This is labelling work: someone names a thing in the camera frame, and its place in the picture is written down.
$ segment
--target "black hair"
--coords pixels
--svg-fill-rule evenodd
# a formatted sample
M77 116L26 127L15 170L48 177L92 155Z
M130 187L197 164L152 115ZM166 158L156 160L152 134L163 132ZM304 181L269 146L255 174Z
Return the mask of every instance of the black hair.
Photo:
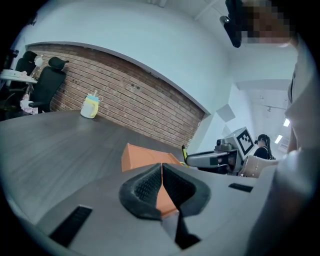
M268 150L269 157L271 158L272 152L271 152L271 145L270 145L271 143L270 137L265 134L260 134L257 141L260 141L260 140L264 141L265 146L267 147L267 150Z

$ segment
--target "red brick wall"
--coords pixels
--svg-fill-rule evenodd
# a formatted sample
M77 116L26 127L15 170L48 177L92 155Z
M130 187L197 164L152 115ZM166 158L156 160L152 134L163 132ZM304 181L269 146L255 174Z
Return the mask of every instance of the red brick wall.
M131 62L73 45L37 44L44 66L54 56L65 65L66 79L51 101L53 111L78 110L94 90L103 96L98 114L117 124L180 147L193 138L204 112L168 83Z

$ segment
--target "white shirt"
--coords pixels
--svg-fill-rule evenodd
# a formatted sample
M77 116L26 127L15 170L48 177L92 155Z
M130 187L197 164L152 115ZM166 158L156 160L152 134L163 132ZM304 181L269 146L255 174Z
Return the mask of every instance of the white shirt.
M298 57L288 90L286 118L293 128L297 148L320 147L320 79L306 43L298 36Z

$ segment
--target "ceiling light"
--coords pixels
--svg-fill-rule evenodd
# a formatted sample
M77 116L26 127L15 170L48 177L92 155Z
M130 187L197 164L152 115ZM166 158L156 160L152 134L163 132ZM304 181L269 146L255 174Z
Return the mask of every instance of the ceiling light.
M282 135L278 135L278 138L276 138L274 143L278 144L281 139L282 139Z
M283 126L288 127L290 124L290 121L288 119L285 119Z

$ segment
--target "orange box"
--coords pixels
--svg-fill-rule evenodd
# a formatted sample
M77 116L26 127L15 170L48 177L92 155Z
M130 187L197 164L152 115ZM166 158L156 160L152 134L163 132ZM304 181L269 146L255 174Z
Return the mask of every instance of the orange box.
M121 158L121 169L123 172L142 166L154 165L157 163L168 163L182 165L171 153L164 153L139 146L125 146ZM161 185L158 193L156 208L161 211L162 217L167 217L178 210L170 199L165 187Z

